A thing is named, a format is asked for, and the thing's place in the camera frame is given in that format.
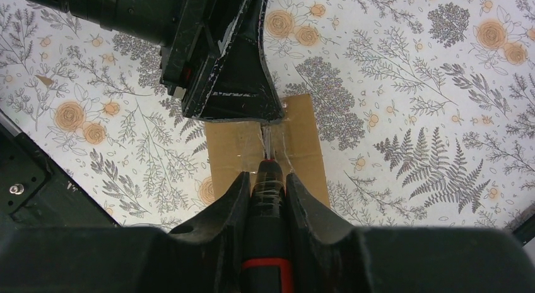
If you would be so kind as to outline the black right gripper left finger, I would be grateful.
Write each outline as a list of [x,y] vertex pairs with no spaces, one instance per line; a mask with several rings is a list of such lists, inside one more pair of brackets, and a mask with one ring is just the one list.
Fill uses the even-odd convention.
[[169,234],[178,244],[177,278],[186,292],[238,292],[250,174]]

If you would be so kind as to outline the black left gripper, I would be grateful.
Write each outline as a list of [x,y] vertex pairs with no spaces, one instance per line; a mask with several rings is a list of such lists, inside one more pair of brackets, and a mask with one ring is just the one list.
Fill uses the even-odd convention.
[[184,117],[278,123],[284,116],[269,73],[263,32],[267,0],[181,0],[161,83],[182,98]]

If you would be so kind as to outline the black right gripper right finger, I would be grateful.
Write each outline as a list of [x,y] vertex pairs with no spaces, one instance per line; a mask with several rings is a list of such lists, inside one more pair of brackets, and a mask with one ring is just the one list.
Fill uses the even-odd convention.
[[369,292],[356,227],[294,173],[286,177],[286,203],[296,292]]

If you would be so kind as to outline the brown cardboard express box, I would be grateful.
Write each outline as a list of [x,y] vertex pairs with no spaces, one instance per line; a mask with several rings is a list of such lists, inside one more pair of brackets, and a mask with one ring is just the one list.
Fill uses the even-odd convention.
[[264,138],[269,136],[272,157],[283,174],[295,173],[309,193],[329,206],[326,172],[309,94],[282,100],[285,116],[279,124],[246,121],[206,123],[208,158],[213,194],[223,196],[242,171],[256,179],[257,167],[264,159]]

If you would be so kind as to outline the red black utility knife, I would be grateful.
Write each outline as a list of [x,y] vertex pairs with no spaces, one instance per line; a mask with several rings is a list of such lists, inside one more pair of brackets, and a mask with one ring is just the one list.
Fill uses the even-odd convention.
[[264,158],[258,166],[245,221],[241,292],[294,292],[283,170],[273,130],[262,126]]

